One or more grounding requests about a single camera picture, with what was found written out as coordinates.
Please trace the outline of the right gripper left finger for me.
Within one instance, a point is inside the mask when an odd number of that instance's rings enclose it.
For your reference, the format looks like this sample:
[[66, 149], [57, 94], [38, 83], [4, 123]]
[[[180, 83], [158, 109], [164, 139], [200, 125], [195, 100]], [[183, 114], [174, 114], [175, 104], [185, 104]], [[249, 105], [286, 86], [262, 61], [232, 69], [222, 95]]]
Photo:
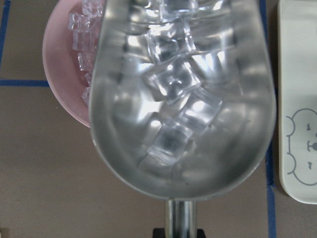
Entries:
[[154, 228], [152, 232], [152, 238], [167, 238], [167, 232], [165, 228]]

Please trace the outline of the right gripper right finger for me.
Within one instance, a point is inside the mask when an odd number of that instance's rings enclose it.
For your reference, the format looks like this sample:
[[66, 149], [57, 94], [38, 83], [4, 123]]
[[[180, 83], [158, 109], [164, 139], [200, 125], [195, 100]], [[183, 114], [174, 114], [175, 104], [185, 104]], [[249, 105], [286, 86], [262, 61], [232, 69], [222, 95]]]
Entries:
[[196, 238], [206, 238], [205, 232], [203, 229], [197, 229], [197, 236]]

